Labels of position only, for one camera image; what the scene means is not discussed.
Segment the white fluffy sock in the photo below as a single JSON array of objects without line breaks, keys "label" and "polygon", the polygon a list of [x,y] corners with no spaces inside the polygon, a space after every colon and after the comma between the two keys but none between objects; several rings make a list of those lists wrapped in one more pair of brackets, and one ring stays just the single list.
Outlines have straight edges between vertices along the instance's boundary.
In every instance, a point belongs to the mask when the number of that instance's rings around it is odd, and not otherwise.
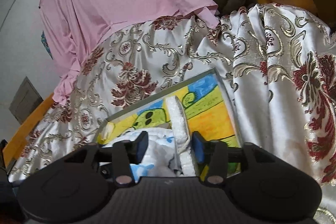
[{"label": "white fluffy sock", "polygon": [[177,96],[165,99],[175,143],[175,158],[180,175],[195,177],[198,167],[191,147],[191,134],[182,103]]}]

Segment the white blue patterned sock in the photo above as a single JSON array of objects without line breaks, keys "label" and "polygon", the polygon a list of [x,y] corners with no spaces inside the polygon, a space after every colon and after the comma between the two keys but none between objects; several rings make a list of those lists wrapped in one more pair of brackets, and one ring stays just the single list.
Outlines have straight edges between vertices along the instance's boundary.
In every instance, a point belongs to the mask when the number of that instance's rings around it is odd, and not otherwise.
[{"label": "white blue patterned sock", "polygon": [[148,133],[149,143],[142,161],[130,165],[134,180],[138,182],[141,177],[178,177],[183,174],[173,130],[161,127],[144,130]]}]

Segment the grey tray with cartoon picture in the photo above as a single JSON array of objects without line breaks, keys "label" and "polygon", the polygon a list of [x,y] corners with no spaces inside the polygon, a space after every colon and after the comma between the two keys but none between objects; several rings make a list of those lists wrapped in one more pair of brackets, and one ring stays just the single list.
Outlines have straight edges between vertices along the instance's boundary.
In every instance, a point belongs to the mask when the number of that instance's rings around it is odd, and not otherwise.
[{"label": "grey tray with cartoon picture", "polygon": [[96,142],[111,147],[133,141],[145,130],[145,156],[130,166],[136,181],[144,176],[205,177],[207,165],[192,147],[192,134],[197,131],[206,141],[238,147],[233,117],[224,84],[213,68],[106,118]]}]

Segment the floral satin bedspread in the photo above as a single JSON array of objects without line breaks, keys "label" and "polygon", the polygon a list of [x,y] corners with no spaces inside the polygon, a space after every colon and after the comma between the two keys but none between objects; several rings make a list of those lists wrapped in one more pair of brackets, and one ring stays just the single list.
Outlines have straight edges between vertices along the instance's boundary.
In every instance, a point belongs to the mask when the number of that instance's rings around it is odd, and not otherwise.
[{"label": "floral satin bedspread", "polygon": [[241,8],[214,30],[163,16],[113,33],[38,123],[9,180],[88,144],[106,118],[171,88],[191,131],[255,143],[315,178],[315,217],[335,223],[335,29],[279,4]]}]

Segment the grey door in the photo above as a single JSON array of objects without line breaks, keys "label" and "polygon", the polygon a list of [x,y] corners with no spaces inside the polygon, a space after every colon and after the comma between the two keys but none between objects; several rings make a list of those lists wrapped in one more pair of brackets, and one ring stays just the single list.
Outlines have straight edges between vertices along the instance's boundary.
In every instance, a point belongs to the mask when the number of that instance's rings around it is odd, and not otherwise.
[{"label": "grey door", "polygon": [[41,95],[29,78],[25,77],[10,104],[9,110],[19,124],[22,124],[42,102]]}]

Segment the wooden bed rail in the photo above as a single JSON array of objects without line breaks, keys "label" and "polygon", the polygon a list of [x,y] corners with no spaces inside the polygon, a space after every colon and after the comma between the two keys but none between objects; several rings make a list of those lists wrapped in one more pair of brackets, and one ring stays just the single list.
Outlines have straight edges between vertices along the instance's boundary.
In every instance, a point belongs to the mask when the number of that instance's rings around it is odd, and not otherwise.
[{"label": "wooden bed rail", "polygon": [[4,167],[9,168],[10,164],[17,160],[27,144],[27,137],[36,127],[36,125],[43,119],[46,112],[48,112],[51,105],[54,103],[51,93],[20,125],[9,143],[1,148]]}]

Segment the colourful wall poster left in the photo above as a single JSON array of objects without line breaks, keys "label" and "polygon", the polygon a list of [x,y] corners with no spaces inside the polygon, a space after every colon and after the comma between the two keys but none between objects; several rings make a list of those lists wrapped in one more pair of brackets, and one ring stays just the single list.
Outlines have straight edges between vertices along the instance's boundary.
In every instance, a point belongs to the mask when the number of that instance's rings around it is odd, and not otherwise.
[{"label": "colourful wall poster left", "polygon": [[45,50],[47,51],[47,53],[49,54],[49,56],[53,59],[52,57],[52,54],[51,54],[51,50],[50,50],[50,47],[47,43],[47,39],[46,39],[46,36],[45,36],[45,33],[42,32],[41,34],[41,43],[43,44]]}]

